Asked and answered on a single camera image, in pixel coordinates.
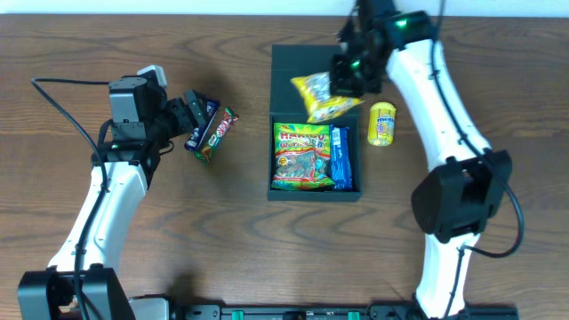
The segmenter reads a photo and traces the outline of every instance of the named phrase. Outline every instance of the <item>can top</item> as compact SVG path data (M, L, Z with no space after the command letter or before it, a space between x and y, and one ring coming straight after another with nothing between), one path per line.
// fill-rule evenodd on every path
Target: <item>can top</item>
M378 102L372 106L371 111L374 111L377 109L387 109L389 111L395 112L395 107L389 102Z

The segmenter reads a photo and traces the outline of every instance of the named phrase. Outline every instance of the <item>blue wrapper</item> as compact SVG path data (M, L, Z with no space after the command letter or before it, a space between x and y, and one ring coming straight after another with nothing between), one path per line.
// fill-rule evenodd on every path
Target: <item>blue wrapper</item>
M352 187L352 169L349 165L348 128L336 128L330 124L332 135L331 146L331 174L334 181L334 190L350 191Z
M200 149L202 143L204 142L204 137L207 135L207 131L210 129L213 119L217 114L217 110L220 109L220 103L215 100L208 100L206 106L207 106L207 115L210 117L211 120L207 125L203 125L201 127L194 129L188 141L184 143L184 148L186 150L197 152Z

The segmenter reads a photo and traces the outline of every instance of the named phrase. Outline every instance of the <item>white backdrop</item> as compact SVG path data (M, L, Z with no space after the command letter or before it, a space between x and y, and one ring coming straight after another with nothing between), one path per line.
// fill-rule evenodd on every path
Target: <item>white backdrop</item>
M396 0L403 12L437 12L439 0ZM346 15L353 0L0 0L1 13ZM447 0L446 15L569 17L569 0Z

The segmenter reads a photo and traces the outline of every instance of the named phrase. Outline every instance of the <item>cardboard box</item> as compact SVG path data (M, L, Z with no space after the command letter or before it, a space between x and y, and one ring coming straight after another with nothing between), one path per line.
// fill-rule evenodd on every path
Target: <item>cardboard box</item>
M274 123L305 124L308 119L304 101L291 79L328 71L332 56L340 53L338 45L273 45L270 86L270 137L268 200L355 202L362 195L358 121L359 108L352 108L343 116L321 124L349 127L349 160L352 169L352 191L303 190L287 191L270 186L276 170Z

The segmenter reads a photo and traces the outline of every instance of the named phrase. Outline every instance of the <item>red and green package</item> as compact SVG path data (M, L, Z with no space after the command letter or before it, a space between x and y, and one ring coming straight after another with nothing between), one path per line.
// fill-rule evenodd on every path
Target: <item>red and green package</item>
M306 190L334 184L326 175L330 162L330 127L275 124L276 172L272 188Z

